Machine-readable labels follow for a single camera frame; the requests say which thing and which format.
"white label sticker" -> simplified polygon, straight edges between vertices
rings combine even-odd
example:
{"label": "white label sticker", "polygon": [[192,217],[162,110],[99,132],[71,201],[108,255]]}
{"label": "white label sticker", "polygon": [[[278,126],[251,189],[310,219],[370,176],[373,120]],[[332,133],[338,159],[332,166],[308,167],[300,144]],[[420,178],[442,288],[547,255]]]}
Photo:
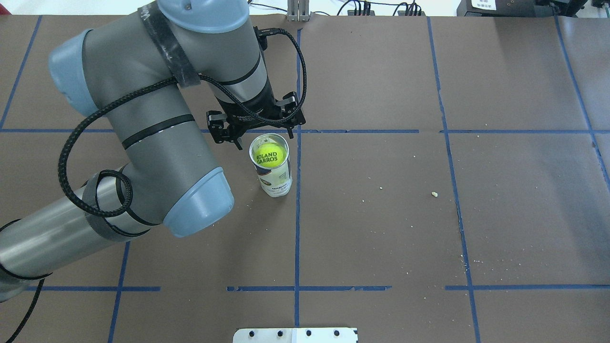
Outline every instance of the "white label sticker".
{"label": "white label sticker", "polygon": [[495,0],[472,0],[472,7],[482,10],[495,11]]}

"yellow-green tennis ball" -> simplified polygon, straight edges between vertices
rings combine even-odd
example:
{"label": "yellow-green tennis ball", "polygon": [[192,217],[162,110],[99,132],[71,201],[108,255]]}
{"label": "yellow-green tennis ball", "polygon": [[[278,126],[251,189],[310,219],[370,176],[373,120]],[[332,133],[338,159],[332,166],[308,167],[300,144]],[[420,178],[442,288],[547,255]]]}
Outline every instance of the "yellow-green tennis ball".
{"label": "yellow-green tennis ball", "polygon": [[254,152],[256,164],[265,168],[281,165],[286,158],[286,150],[275,143],[265,143]]}

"vertical blue line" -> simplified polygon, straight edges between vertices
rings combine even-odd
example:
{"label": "vertical blue line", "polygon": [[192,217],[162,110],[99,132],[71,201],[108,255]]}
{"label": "vertical blue line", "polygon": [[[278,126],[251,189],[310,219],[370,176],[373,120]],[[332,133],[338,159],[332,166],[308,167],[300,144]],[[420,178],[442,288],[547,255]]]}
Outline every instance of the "vertical blue line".
{"label": "vertical blue line", "polygon": [[445,135],[445,145],[447,146],[447,157],[449,158],[449,171],[451,172],[451,183],[453,184],[453,196],[456,202],[457,220],[459,224],[459,232],[462,237],[462,254],[464,256],[464,267],[466,269],[466,282],[468,283],[468,296],[470,297],[470,311],[472,313],[472,324],[475,330],[476,343],[481,343],[481,334],[479,332],[479,320],[476,315],[475,289],[472,285],[472,277],[470,275],[470,260],[468,259],[468,248],[466,246],[466,234],[464,232],[464,222],[462,221],[462,209],[460,207],[458,195],[458,183],[456,181],[455,169],[453,167],[453,156],[451,155],[451,143],[449,141],[449,131],[447,126],[447,117],[445,116],[445,106],[440,95],[440,76],[439,66],[436,60],[436,50],[434,49],[434,37],[432,36],[432,22],[430,17],[428,20],[428,35],[430,36],[430,48],[432,50],[432,62],[434,64],[434,75],[436,77],[436,89],[439,97],[439,106],[443,118],[443,134]]}
{"label": "vertical blue line", "polygon": [[[301,30],[296,32],[296,42],[301,46]],[[296,55],[296,96],[301,98],[301,60]],[[295,328],[300,323],[300,287],[301,287],[301,125],[296,127],[296,232],[295,232]]]}
{"label": "vertical blue line", "polygon": [[127,257],[129,256],[130,242],[125,243],[125,251],[123,252],[123,263],[121,264],[121,273],[118,277],[117,296],[115,297],[115,307],[112,311],[112,321],[110,323],[110,333],[108,334],[108,343],[112,343],[114,339],[114,331],[117,326],[118,308],[121,305],[121,292],[123,290],[123,281],[125,280],[125,270],[127,269]]}
{"label": "vertical blue line", "polygon": [[2,118],[0,118],[0,130],[4,126],[4,122],[6,121],[6,116],[9,114],[10,103],[13,101],[13,97],[15,96],[15,92],[17,91],[17,85],[19,84],[19,79],[21,79],[21,73],[23,73],[23,68],[26,66],[27,57],[32,50],[32,45],[34,45],[34,39],[36,39],[36,34],[38,33],[38,28],[40,27],[40,22],[42,21],[42,16],[38,16],[38,21],[36,21],[36,26],[34,26],[34,31],[32,32],[32,37],[30,38],[30,43],[27,45],[26,53],[23,56],[23,60],[21,61],[21,66],[19,67],[19,71],[17,72],[17,77],[15,78],[15,83],[13,84],[13,89],[10,91],[9,99],[6,102],[6,106],[4,108],[4,113],[2,114]]}
{"label": "vertical blue line", "polygon": [[568,57],[568,52],[565,49],[564,44],[564,36],[561,34],[561,27],[559,25],[559,18],[555,15],[555,28],[557,29],[557,35],[559,36],[559,44],[561,45],[561,51],[564,54],[565,64],[568,67],[568,71],[570,72],[570,78],[572,79],[572,84],[574,85],[574,89],[576,90],[576,95],[578,97],[578,102],[580,103],[580,108],[583,111],[584,120],[587,123],[587,128],[589,129],[589,134],[591,135],[591,140],[595,145],[595,154],[597,155],[597,160],[600,163],[601,172],[604,175],[604,180],[606,181],[606,187],[608,188],[608,192],[610,192],[610,178],[608,177],[608,169],[606,169],[606,164],[604,163],[604,159],[601,156],[600,147],[597,144],[597,138],[595,138],[595,133],[593,132],[593,126],[591,125],[591,120],[589,118],[589,113],[587,113],[587,109],[584,105],[583,96],[580,93],[580,88],[578,87],[578,82],[576,81],[576,77],[574,77],[574,70],[572,69],[572,64],[570,63],[570,58]]}

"can rim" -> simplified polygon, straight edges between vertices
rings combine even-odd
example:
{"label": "can rim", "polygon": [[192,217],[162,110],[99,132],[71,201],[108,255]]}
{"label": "can rim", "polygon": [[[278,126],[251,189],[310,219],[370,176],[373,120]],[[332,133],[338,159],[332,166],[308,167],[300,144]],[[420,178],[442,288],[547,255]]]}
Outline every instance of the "can rim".
{"label": "can rim", "polygon": [[[256,143],[261,138],[269,137],[269,136],[279,137],[281,140],[278,143],[283,143],[283,145],[284,145],[283,147],[286,149],[286,156],[284,156],[284,160],[282,161],[282,163],[280,163],[278,166],[272,167],[272,168],[263,167],[262,165],[256,163],[255,160],[254,160],[254,156],[252,156],[252,148],[254,146],[254,143]],[[284,163],[286,163],[286,161],[288,161],[288,157],[290,156],[290,147],[288,146],[288,141],[286,141],[286,139],[282,135],[279,135],[279,134],[273,133],[273,132],[269,132],[269,133],[262,134],[262,135],[256,137],[252,141],[252,143],[250,143],[250,148],[248,149],[248,154],[250,155],[250,160],[252,161],[252,163],[254,163],[255,166],[257,166],[257,167],[259,167],[261,169],[265,169],[265,170],[273,170],[273,169],[282,167],[282,165],[284,165]]]}

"gray tape strap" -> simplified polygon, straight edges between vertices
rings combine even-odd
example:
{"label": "gray tape strap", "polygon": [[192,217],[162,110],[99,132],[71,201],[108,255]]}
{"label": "gray tape strap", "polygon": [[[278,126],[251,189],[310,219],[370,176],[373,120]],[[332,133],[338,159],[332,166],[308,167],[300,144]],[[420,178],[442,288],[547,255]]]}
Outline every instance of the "gray tape strap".
{"label": "gray tape strap", "polygon": [[171,74],[178,80],[180,87],[186,88],[201,84],[199,74],[171,31],[168,20],[159,10],[157,2],[139,8],[138,14],[152,42],[159,50],[159,54],[163,57]]}
{"label": "gray tape strap", "polygon": [[[98,185],[101,181],[99,177],[99,173],[93,175],[91,180],[87,182],[85,186],[85,190],[82,193],[82,201],[86,202],[90,206],[99,209],[98,204]],[[147,233],[149,230],[146,230],[141,233],[131,234],[127,233],[118,227],[111,225],[106,218],[98,217],[97,215],[93,215],[90,213],[85,213],[85,219],[87,219],[87,223],[93,228],[93,230],[107,240],[112,240],[114,242],[127,242],[135,237],[141,236]]]}

